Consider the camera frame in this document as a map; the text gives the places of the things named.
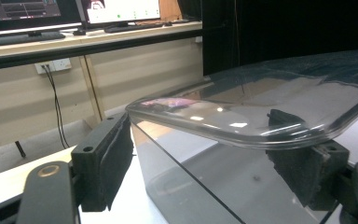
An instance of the screw hole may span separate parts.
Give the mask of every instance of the screw hole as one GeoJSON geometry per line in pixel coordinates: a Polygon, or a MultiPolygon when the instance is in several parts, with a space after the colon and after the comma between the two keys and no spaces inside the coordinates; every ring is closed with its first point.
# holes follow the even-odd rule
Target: screw hole
{"type": "Polygon", "coordinates": [[[92,151],[94,148],[93,147],[85,147],[85,148],[83,148],[83,151],[84,152],[90,152],[90,151],[92,151]]]}
{"type": "Polygon", "coordinates": [[[40,177],[47,177],[47,176],[57,174],[59,172],[59,170],[60,170],[60,166],[50,165],[50,166],[46,166],[46,167],[43,167],[42,169],[40,169],[39,172],[37,172],[37,174],[40,177]]]}

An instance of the beige wall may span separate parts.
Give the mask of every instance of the beige wall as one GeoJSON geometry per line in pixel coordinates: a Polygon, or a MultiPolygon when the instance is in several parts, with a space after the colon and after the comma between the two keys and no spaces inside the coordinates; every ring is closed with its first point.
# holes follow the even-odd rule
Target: beige wall
{"type": "Polygon", "coordinates": [[[103,111],[147,94],[202,80],[195,38],[90,55],[103,111]]]}
{"type": "MultiPolygon", "coordinates": [[[[97,106],[104,112],[149,93],[202,79],[202,50],[195,38],[86,58],[89,69],[82,56],[70,59],[72,69],[53,73],[64,124],[85,119],[92,126],[99,119],[97,106]]],[[[0,146],[55,128],[48,77],[38,75],[33,64],[0,69],[0,146]]]]}

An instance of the desk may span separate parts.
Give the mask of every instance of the desk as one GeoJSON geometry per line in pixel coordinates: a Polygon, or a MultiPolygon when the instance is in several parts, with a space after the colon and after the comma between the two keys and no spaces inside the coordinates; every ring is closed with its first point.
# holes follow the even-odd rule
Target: desk
{"type": "Polygon", "coordinates": [[[163,41],[202,35],[202,23],[175,24],[171,27],[106,34],[103,31],[65,39],[0,47],[0,68],[82,56],[163,41]]]}
{"type": "MultiPolygon", "coordinates": [[[[71,160],[68,148],[37,161],[32,161],[17,168],[0,174],[0,202],[22,193],[26,176],[38,165],[49,161],[71,160]]],[[[101,213],[82,213],[79,208],[82,223],[138,223],[166,224],[157,207],[150,201],[145,192],[145,184],[141,174],[138,158],[134,157],[121,188],[112,204],[111,211],[101,213]]]]}
{"type": "Polygon", "coordinates": [[[94,127],[104,112],[202,79],[202,23],[0,47],[0,146],[56,127],[53,92],[32,63],[70,57],[54,73],[62,121],[94,127]]]}

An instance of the monitor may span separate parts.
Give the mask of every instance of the monitor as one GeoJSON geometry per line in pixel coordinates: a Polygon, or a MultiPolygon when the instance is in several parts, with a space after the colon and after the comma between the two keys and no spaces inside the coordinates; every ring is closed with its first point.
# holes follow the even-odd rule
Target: monitor
{"type": "Polygon", "coordinates": [[[76,0],[0,0],[0,35],[37,34],[79,26],[76,0]]]}
{"type": "Polygon", "coordinates": [[[80,0],[88,28],[159,20],[158,0],[80,0]]]}

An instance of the white desk surface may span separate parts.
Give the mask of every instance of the white desk surface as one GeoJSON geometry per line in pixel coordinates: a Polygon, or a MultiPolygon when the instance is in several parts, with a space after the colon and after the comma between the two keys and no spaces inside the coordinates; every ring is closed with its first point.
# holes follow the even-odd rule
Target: white desk surface
{"type": "MultiPolygon", "coordinates": [[[[57,152],[37,161],[32,161],[0,174],[0,202],[22,193],[26,176],[38,165],[49,161],[69,161],[74,148],[57,152]]],[[[111,211],[101,213],[82,213],[82,223],[134,223],[166,224],[168,223],[145,191],[141,167],[138,158],[133,157],[131,167],[112,204],[111,211]]]]}
{"type": "Polygon", "coordinates": [[[65,39],[49,40],[42,42],[17,44],[0,47],[0,56],[23,54],[35,51],[45,51],[52,49],[70,49],[109,42],[118,42],[129,39],[136,39],[146,36],[167,35],[184,31],[193,31],[202,29],[202,22],[190,22],[175,24],[168,27],[145,29],[139,31],[130,31],[116,34],[106,34],[104,31],[95,31],[87,35],[73,36],[68,35],[65,39]]]}

